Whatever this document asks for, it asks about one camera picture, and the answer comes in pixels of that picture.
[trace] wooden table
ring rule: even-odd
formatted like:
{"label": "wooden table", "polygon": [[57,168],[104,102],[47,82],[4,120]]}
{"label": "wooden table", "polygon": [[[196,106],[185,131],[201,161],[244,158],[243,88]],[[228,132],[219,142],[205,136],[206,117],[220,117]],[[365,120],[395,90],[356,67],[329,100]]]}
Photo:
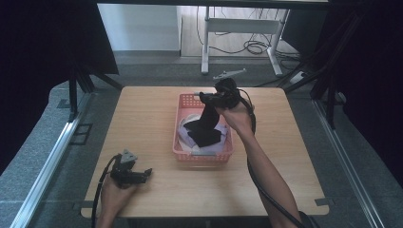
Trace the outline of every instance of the wooden table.
{"label": "wooden table", "polygon": [[[256,136],[295,195],[298,209],[326,215],[324,195],[287,98],[280,88],[245,88],[256,107]],[[177,161],[172,152],[179,94],[213,87],[125,87],[108,129],[104,147],[86,193],[93,201],[107,162],[128,149],[139,157],[134,171],[153,168],[140,185],[124,218],[267,216],[246,166],[243,144],[235,131],[235,151],[228,163],[206,167]],[[90,218],[91,209],[82,208]]]}

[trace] forearm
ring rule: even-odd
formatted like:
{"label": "forearm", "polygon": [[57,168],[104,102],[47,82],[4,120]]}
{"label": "forearm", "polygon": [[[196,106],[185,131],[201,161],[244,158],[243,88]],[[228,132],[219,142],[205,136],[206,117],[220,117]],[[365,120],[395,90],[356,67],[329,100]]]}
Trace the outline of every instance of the forearm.
{"label": "forearm", "polygon": [[[297,204],[290,188],[261,149],[252,131],[244,130],[239,132],[239,135],[245,146],[248,160],[262,188],[295,218],[299,219]],[[261,197],[261,200],[273,227],[293,227],[289,219],[267,199]]]}

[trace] metal frame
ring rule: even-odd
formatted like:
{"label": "metal frame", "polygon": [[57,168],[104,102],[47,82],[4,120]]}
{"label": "metal frame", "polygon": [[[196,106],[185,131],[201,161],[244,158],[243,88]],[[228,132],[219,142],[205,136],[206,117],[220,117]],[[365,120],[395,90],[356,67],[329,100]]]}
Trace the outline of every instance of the metal frame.
{"label": "metal frame", "polygon": [[277,77],[282,76],[281,68],[276,58],[276,49],[285,26],[289,10],[286,9],[283,17],[277,20],[253,20],[253,19],[226,19],[210,18],[209,7],[205,8],[204,17],[204,43],[201,52],[201,73],[208,73],[208,33],[209,32],[235,32],[235,33],[261,33],[274,34],[273,45],[267,49],[270,62]]}
{"label": "metal frame", "polygon": [[341,143],[336,131],[333,127],[328,123],[326,118],[326,111],[323,108],[321,102],[319,100],[313,100],[314,108],[317,112],[317,115],[320,118],[320,121],[323,125],[323,128],[326,131],[329,140],[332,143],[333,148],[335,149],[338,160],[340,161],[341,166],[343,167],[344,173],[347,176],[354,192],[357,197],[359,204],[362,207],[362,210],[367,217],[372,228],[385,227],[382,219],[380,218],[376,207],[374,206],[373,200],[365,189],[364,185],[361,182],[358,174],[356,173],[350,158],[344,149],[343,144]]}
{"label": "metal frame", "polygon": [[36,178],[35,183],[29,190],[29,193],[24,200],[23,205],[21,206],[18,214],[14,218],[11,227],[27,227],[36,207],[39,204],[41,197],[43,196],[46,188],[48,187],[48,183],[50,182],[51,177],[53,176],[54,171],[59,164],[59,161],[62,159],[68,143],[71,137],[74,134],[75,129],[77,128],[78,123],[83,118],[86,109],[88,107],[89,99],[91,94],[85,94],[80,102],[79,111],[77,112],[77,116],[72,122],[68,122],[65,125],[62,133],[59,136],[56,144],[53,146],[47,161],[45,162],[44,167]]}

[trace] human hand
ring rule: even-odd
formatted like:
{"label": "human hand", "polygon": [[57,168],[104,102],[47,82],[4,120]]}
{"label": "human hand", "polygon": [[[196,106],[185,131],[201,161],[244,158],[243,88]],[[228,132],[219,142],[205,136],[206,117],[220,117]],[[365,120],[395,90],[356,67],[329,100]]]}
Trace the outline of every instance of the human hand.
{"label": "human hand", "polygon": [[110,174],[105,176],[101,192],[101,215],[97,227],[111,227],[118,213],[127,205],[128,200],[136,191],[137,185],[130,184],[119,187]]}
{"label": "human hand", "polygon": [[252,132],[251,117],[243,103],[239,102],[231,109],[216,107],[216,110],[238,134]]}

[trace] desk leg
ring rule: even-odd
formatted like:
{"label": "desk leg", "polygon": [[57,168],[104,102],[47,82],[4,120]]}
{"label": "desk leg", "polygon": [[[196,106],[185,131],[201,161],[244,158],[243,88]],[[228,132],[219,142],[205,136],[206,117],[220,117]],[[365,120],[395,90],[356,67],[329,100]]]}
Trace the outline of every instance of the desk leg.
{"label": "desk leg", "polygon": [[205,7],[205,16],[204,16],[204,44],[202,46],[202,54],[201,54],[201,74],[208,74],[208,20],[209,20],[209,7]]}
{"label": "desk leg", "polygon": [[289,11],[290,10],[287,9],[284,12],[284,15],[282,16],[282,18],[279,20],[278,29],[276,31],[275,38],[273,39],[273,45],[267,49],[267,54],[269,55],[270,62],[272,63],[273,70],[275,71],[275,74],[277,77],[282,76],[282,71],[281,71],[281,68],[279,67],[278,60],[276,58],[276,49],[278,46],[279,38],[281,37],[282,31],[284,30],[285,20],[287,20]]}

